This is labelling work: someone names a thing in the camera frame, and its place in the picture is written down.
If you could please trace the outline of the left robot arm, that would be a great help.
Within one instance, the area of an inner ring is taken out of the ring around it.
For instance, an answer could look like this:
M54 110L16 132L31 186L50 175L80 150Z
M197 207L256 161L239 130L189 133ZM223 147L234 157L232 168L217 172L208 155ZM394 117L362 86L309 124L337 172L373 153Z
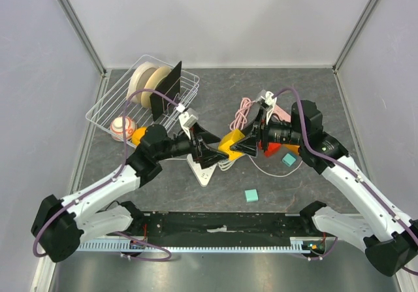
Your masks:
M146 128L135 151L113 172L98 182L58 199L44 198L33 222L33 254L58 263L89 240L126 232L137 235L143 228L143 213L130 201L111 210L104 206L151 182L161 171L162 160L192 155L207 169L228 154L212 147L219 137L195 123L189 134L170 138L159 124Z

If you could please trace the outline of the teal plug adapter front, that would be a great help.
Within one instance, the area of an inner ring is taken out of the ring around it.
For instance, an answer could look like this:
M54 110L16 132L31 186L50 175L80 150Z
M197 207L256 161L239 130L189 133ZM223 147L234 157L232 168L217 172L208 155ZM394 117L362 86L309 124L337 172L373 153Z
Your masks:
M247 203L257 202L259 200L258 192L256 189L245 190L244 193Z

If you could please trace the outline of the yellow cube plug adapter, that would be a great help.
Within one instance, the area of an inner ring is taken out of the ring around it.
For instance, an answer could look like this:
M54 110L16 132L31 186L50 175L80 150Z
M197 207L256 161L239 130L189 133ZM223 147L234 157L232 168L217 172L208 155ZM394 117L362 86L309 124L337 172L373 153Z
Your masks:
M229 161L235 161L244 154L231 150L231 146L244 138L244 134L239 129L234 129L225 135L219 143L218 150L228 154Z

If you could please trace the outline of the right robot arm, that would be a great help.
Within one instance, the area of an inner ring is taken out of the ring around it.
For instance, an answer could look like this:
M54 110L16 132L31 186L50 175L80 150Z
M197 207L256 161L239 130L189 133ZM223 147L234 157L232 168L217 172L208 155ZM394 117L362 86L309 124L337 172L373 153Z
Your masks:
M348 150L323 130L323 115L314 102L291 107L289 122L270 120L262 104L231 150L255 157L270 143L298 146L307 166L335 186L362 215L357 221L320 201L305 207L299 227L305 235L334 235L363 251L376 270L393 276L417 256L417 221L397 208L360 170Z

